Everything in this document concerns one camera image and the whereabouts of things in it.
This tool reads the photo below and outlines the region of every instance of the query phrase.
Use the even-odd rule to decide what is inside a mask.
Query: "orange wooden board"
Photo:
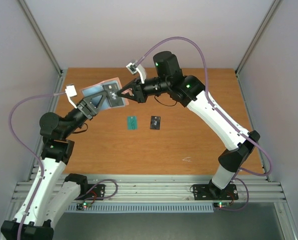
[[[183,69],[204,82],[202,69]],[[155,69],[147,69],[148,77],[156,76]],[[215,100],[242,126],[251,130],[240,88],[232,69],[209,69],[210,92]],[[65,85],[81,89],[103,80],[118,77],[125,85],[132,76],[126,68],[69,68]],[[158,98],[165,104],[174,103],[164,94]],[[66,96],[61,96],[56,113],[65,116],[73,107]],[[136,116],[137,130],[127,129],[127,117]],[[161,129],[150,130],[151,116],[161,116]],[[87,122],[85,133],[73,134],[73,154],[66,173],[80,174],[157,174],[157,175],[212,175],[225,150],[218,136],[196,114],[181,104],[167,107],[148,97],[146,103],[130,101],[126,107],[100,112]],[[257,151],[243,165],[261,173]]]

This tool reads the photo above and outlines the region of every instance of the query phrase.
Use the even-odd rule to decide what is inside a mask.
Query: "card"
[[[104,100],[100,110],[106,110],[110,108],[120,108],[129,104],[126,98],[117,96],[116,92],[122,88],[118,77],[102,81],[96,85],[86,87],[82,89],[82,94],[87,97],[92,94],[96,94],[102,91],[107,93],[107,97]],[[102,96],[97,96],[91,99],[93,105],[97,105]]]
[[[128,116],[128,130],[138,129],[138,122],[136,116]]]
[[[151,116],[150,129],[160,130],[161,117],[160,116]]]

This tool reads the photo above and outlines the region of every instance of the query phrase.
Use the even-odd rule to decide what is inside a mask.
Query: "white plastic bracket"
[[[75,86],[73,84],[67,85],[65,88],[65,93],[68,97],[69,103],[76,109],[77,106],[75,103],[71,100],[71,97],[75,97],[77,94],[77,91],[75,89]]]
[[[130,73],[132,73],[132,75],[135,75],[136,73],[139,73],[141,83],[142,84],[144,83],[145,79],[147,78],[147,73],[146,73],[144,67],[142,67],[141,64],[136,66],[135,62],[130,62],[128,65],[126,65],[126,68],[130,71]]]

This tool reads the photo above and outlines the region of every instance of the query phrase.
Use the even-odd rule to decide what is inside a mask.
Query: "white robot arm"
[[[153,57],[153,61],[158,77],[145,79],[145,81],[142,77],[136,78],[119,90],[117,95],[138,103],[145,103],[148,96],[168,93],[173,100],[187,107],[209,125],[226,147],[219,157],[218,170],[209,183],[210,193],[217,198],[254,149],[254,145],[241,134],[249,136],[255,142],[259,140],[260,135],[256,131],[249,132],[240,126],[209,93],[209,98],[214,105],[212,106],[206,97],[204,84],[195,76],[184,76],[174,54],[162,51]],[[130,63],[127,68],[135,72],[135,64]],[[141,69],[143,68],[139,66],[136,68],[137,72]],[[214,108],[218,108],[240,130],[239,133]]]

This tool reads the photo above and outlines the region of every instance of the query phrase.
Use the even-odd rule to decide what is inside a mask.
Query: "black cable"
[[[155,99],[158,103],[160,103],[160,104],[162,104],[162,105],[164,105],[164,106],[167,106],[167,107],[173,107],[173,106],[176,106],[177,103],[178,103],[177,101],[175,101],[175,104],[174,104],[174,105],[166,105],[166,104],[160,102],[160,101],[157,99],[157,96],[156,96],[156,95],[154,96],[154,99]]]
[[[81,131],[75,131],[75,132],[73,132],[72,134],[81,134],[81,133],[84,133],[84,132],[86,132],[87,130],[88,130],[88,128],[89,128],[89,126],[88,126],[88,124],[87,123],[83,123],[83,125],[80,127],[80,128],[82,128],[83,126],[87,126],[87,128],[86,129],[84,129],[84,130],[81,130]]]

